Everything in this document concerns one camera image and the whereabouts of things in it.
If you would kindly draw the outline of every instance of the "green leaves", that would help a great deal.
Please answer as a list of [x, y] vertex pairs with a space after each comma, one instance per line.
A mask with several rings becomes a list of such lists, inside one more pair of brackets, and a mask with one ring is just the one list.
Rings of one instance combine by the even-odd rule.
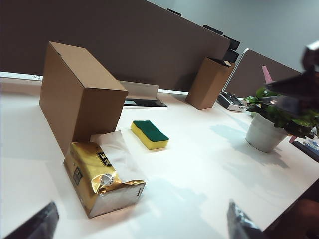
[[244, 98], [247, 101], [247, 111], [257, 112], [266, 119], [274, 123], [274, 127], [284, 128], [289, 134], [300, 138], [313, 138], [311, 132], [313, 127], [316, 127], [316, 134], [319, 135], [319, 112], [315, 110], [307, 110], [299, 117], [294, 117], [286, 111], [280, 110], [277, 107], [269, 106], [261, 101], [261, 98], [278, 95], [275, 92], [265, 90], [261, 87], [256, 91], [256, 96], [247, 96]]

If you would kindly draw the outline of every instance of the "gold tissue package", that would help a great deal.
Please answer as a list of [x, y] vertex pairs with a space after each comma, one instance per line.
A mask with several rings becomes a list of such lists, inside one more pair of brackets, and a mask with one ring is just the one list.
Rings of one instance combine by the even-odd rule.
[[64, 166], [88, 218], [135, 204], [146, 184], [122, 182], [107, 152], [94, 142], [71, 143]]

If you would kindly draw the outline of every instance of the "pink object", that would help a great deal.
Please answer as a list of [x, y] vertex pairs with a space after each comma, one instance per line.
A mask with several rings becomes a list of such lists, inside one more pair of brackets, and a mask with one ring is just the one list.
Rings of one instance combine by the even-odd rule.
[[273, 80], [271, 79], [271, 76], [269, 74], [269, 71], [268, 71], [267, 67], [266, 66], [262, 66], [261, 68], [263, 69], [263, 73], [264, 73], [266, 84], [272, 83]]
[[291, 136], [289, 143], [293, 143], [296, 140], [296, 138], [297, 138], [296, 136]]

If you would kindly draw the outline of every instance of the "brown cardboard box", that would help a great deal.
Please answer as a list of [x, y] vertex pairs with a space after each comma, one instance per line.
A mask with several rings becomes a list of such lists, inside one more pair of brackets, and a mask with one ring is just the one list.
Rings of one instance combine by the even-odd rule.
[[64, 155], [71, 142], [115, 131], [127, 94], [85, 48], [49, 42], [40, 106]]
[[207, 57], [203, 60], [186, 101], [199, 110], [213, 106], [218, 94], [226, 84], [235, 64], [220, 64]]

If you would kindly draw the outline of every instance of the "white tissue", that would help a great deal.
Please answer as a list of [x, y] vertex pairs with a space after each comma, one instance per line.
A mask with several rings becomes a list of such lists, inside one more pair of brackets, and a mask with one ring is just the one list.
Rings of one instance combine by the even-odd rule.
[[121, 131], [93, 135], [91, 142], [96, 142], [102, 148], [122, 182], [145, 180], [145, 176], [125, 145]]

